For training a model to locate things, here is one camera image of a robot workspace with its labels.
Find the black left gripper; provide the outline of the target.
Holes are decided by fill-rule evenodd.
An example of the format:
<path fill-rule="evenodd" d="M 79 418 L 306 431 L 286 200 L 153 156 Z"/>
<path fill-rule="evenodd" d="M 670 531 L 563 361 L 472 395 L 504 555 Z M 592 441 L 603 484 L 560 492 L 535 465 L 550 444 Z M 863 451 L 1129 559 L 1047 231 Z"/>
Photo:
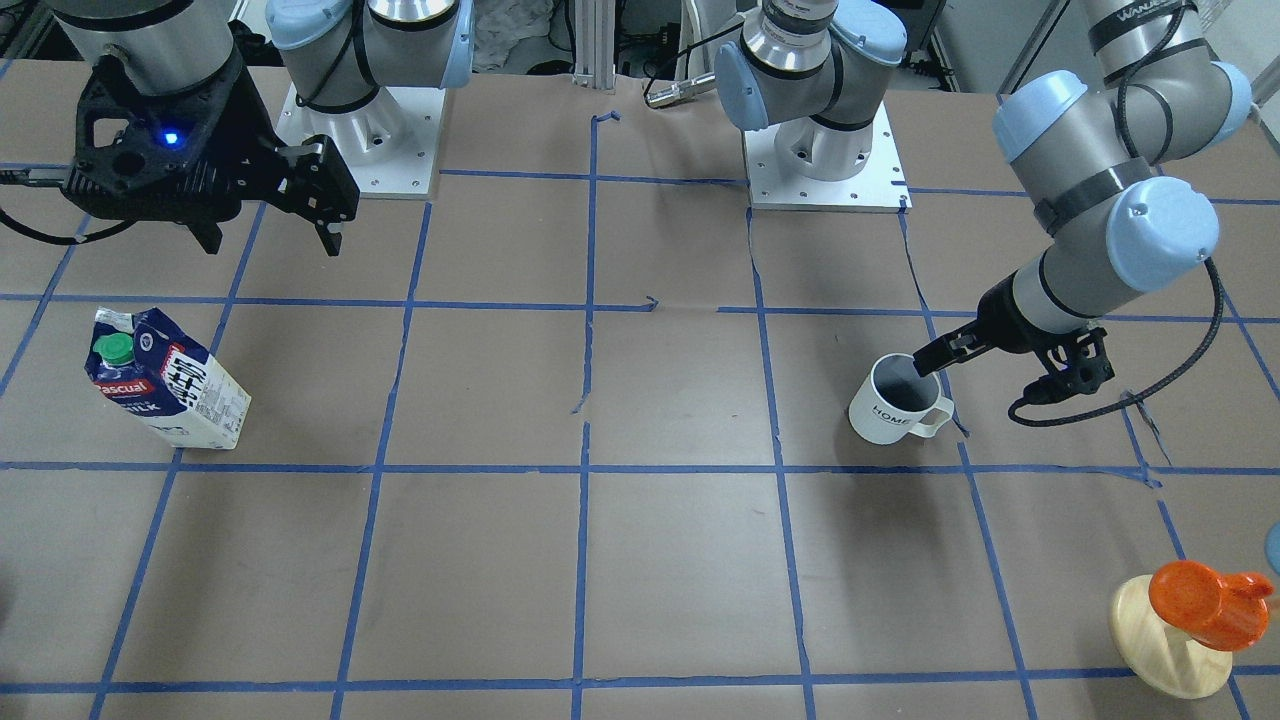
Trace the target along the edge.
<path fill-rule="evenodd" d="M 987 291 L 977 306 L 974 322 L 960 334 L 946 334 L 911 355 L 918 375 L 931 375 L 959 363 L 1000 348 L 1009 354 L 1047 354 L 1060 345 L 1060 334 L 1041 329 L 1027 319 L 1015 300 L 1018 273 Z"/>

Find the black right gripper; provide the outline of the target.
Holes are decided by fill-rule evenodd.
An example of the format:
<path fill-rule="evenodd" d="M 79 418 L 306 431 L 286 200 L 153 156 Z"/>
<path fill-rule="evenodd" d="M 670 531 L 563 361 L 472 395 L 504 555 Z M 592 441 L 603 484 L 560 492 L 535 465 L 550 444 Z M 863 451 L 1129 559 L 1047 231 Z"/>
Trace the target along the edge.
<path fill-rule="evenodd" d="M 310 222 L 328 256 L 340 254 L 343 224 L 355 219 L 360 190 L 335 141 L 326 135 L 285 146 L 273 129 L 256 85 L 242 60 L 227 60 L 210 79 L 210 137 L 205 161 L 214 173 L 206 222 L 182 225 L 209 255 L 224 240 L 244 200 L 261 200 Z"/>

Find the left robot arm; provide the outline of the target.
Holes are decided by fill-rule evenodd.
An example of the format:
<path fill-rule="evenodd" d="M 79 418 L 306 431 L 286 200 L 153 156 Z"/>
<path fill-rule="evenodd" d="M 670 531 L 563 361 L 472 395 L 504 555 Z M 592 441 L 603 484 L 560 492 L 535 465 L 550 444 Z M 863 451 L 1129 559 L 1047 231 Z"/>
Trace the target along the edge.
<path fill-rule="evenodd" d="M 975 318 L 914 355 L 920 374 L 991 350 L 1034 354 L 1050 382 L 1084 392 L 1111 374 L 1100 319 L 1207 263 L 1219 219 L 1206 196 L 1157 165 L 1243 126 L 1251 82 L 1215 60 L 1192 1 L 1088 1 L 1103 73 L 1032 79 L 996 109 L 995 137 L 913 120 L 956 149 L 1000 151 L 1050 246 L 979 301 Z M 774 129 L 783 167 L 815 181 L 861 169 L 902 22 L 873 1 L 763 1 L 717 49 L 722 106 L 740 129 Z"/>

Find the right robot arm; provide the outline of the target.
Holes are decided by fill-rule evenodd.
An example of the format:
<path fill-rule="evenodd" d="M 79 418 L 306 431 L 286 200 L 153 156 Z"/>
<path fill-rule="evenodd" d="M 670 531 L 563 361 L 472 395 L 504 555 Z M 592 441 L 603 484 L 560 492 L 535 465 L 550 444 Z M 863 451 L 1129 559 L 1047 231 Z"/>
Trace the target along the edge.
<path fill-rule="evenodd" d="M 204 249 L 246 201 L 301 217 L 325 252 L 358 208 L 356 167 L 411 150 L 392 90 L 457 88 L 474 61 L 471 1 L 270 1 L 268 35 L 216 1 L 51 1 L 90 64 L 65 170 L 10 170 L 109 227 L 184 227 Z"/>

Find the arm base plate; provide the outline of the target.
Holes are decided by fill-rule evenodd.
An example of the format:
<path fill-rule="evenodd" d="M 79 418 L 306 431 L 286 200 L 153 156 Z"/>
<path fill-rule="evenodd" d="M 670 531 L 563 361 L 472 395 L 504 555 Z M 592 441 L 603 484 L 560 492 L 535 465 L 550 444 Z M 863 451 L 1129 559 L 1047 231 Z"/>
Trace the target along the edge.
<path fill-rule="evenodd" d="M 899 213 L 913 206 L 884 104 L 845 132 L 800 118 L 742 135 L 758 211 Z"/>
<path fill-rule="evenodd" d="M 365 197 L 433 195 L 447 90 L 381 88 L 369 105 L 343 114 L 301 108 L 294 96 L 291 86 L 275 126 L 289 145 L 314 135 L 329 136 Z"/>

